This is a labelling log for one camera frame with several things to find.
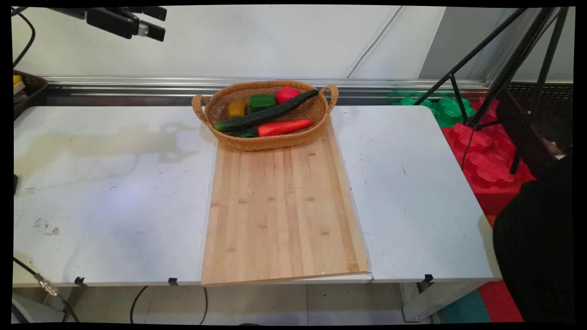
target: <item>wooden cutting board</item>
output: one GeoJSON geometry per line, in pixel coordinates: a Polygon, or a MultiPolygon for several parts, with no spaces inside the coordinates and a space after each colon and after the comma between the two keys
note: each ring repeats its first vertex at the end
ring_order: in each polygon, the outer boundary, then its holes
{"type": "Polygon", "coordinates": [[[301,146],[218,144],[203,285],[359,274],[367,256],[330,118],[301,146]]]}

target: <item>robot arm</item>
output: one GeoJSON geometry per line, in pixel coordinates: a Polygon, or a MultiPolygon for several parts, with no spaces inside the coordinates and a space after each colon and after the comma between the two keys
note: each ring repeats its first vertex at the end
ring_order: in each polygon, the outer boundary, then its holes
{"type": "Polygon", "coordinates": [[[159,6],[49,9],[85,20],[91,26],[95,26],[126,39],[132,38],[133,35],[138,35],[163,41],[163,38],[165,37],[164,28],[142,21],[133,14],[145,14],[161,21],[165,21],[167,9],[159,6]]]}

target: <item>green vegetable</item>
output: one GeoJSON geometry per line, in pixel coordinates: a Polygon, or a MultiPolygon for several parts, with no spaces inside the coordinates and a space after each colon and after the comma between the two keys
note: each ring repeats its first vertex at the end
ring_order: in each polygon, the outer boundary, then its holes
{"type": "Polygon", "coordinates": [[[312,89],[308,92],[305,92],[304,94],[292,97],[291,99],[281,104],[278,104],[274,107],[270,107],[269,109],[253,112],[243,117],[235,117],[226,120],[220,120],[219,122],[214,124],[214,129],[221,132],[234,132],[238,130],[249,129],[252,126],[255,126],[256,124],[267,122],[271,119],[275,119],[281,116],[282,114],[288,111],[294,110],[303,102],[316,96],[317,94],[318,90],[312,89]]]}
{"type": "Polygon", "coordinates": [[[277,105],[277,100],[273,95],[251,95],[249,102],[249,111],[257,112],[277,105]]]}
{"type": "Polygon", "coordinates": [[[235,137],[258,137],[259,133],[257,132],[257,128],[253,127],[251,129],[246,129],[246,130],[240,130],[237,132],[227,132],[228,135],[230,136],[235,136],[235,137]]]}

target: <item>yellow object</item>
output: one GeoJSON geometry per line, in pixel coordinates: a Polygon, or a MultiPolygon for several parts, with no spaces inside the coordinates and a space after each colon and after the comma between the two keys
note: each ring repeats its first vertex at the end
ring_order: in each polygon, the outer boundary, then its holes
{"type": "Polygon", "coordinates": [[[242,117],[247,110],[247,103],[243,100],[234,100],[228,104],[228,118],[242,117]]]}

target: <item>basket handle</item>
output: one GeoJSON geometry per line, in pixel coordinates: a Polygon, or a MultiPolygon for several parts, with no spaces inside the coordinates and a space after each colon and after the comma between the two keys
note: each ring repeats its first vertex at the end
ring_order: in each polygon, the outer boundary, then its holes
{"type": "Polygon", "coordinates": [[[196,96],[192,97],[191,107],[194,109],[195,115],[198,116],[198,118],[200,118],[200,120],[204,124],[207,125],[208,120],[206,119],[206,116],[204,115],[204,112],[202,111],[202,101],[204,101],[204,105],[206,105],[206,104],[208,104],[210,99],[207,97],[201,96],[201,95],[196,95],[196,96]]]}
{"type": "Polygon", "coordinates": [[[324,96],[326,89],[330,90],[330,105],[328,106],[328,112],[330,113],[338,100],[338,87],[335,85],[326,85],[320,90],[320,95],[324,96]]]}

